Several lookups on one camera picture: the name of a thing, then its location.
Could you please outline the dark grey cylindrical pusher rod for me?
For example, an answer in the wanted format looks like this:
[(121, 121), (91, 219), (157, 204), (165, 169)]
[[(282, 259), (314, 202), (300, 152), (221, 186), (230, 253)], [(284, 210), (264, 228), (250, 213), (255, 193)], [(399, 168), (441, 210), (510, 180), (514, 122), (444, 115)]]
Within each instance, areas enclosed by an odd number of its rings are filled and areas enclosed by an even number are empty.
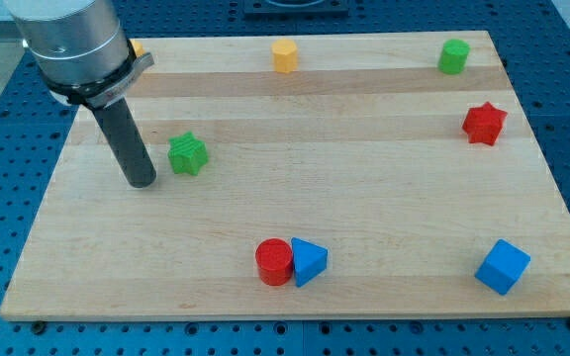
[(156, 171), (126, 100), (92, 113), (128, 183), (135, 188), (151, 185)]

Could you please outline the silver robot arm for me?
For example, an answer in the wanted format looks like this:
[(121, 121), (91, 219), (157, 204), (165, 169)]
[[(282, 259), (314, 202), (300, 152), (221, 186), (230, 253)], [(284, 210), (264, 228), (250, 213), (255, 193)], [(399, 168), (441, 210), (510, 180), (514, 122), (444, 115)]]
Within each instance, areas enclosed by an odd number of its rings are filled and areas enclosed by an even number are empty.
[(128, 183), (144, 188), (156, 171), (125, 99), (154, 65), (136, 54), (110, 0), (6, 0), (50, 94), (92, 112)]

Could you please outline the yellow block behind arm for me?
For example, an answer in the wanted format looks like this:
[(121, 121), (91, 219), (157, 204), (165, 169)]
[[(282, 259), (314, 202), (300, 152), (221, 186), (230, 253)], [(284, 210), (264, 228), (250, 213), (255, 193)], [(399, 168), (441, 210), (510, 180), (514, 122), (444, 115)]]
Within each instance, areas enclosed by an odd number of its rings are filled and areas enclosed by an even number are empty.
[(134, 51), (136, 57), (140, 57), (140, 56), (144, 55), (145, 50), (143, 48), (143, 45), (139, 41), (130, 40), (130, 43), (132, 45), (132, 48), (133, 48), (133, 51)]

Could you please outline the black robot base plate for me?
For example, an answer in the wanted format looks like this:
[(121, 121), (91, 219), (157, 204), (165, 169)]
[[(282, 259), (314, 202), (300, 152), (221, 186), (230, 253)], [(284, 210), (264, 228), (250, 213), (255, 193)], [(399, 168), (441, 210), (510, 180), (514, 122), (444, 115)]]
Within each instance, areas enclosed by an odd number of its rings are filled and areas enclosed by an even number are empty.
[(347, 0), (241, 0), (246, 17), (290, 15), (347, 15)]

